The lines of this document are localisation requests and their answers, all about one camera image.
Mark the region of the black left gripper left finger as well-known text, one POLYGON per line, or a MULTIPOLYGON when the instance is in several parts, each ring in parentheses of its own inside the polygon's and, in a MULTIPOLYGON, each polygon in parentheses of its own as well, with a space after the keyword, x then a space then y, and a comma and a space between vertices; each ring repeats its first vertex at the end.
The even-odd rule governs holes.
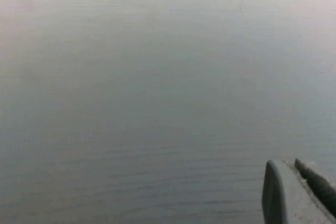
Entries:
MULTIPOLYGON (((305 162, 333 185, 334 177, 314 162, 305 162)), ((264 223, 334 223, 294 162, 270 159, 265 166, 261 206, 264 223)))

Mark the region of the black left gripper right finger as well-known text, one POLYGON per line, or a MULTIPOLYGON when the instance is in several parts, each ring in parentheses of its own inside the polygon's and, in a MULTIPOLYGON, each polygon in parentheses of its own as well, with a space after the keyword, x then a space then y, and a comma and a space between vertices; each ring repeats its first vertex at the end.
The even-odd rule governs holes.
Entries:
POLYGON ((294 166, 306 181, 313 194, 335 218, 335 186, 316 169, 298 158, 295 159, 294 166))

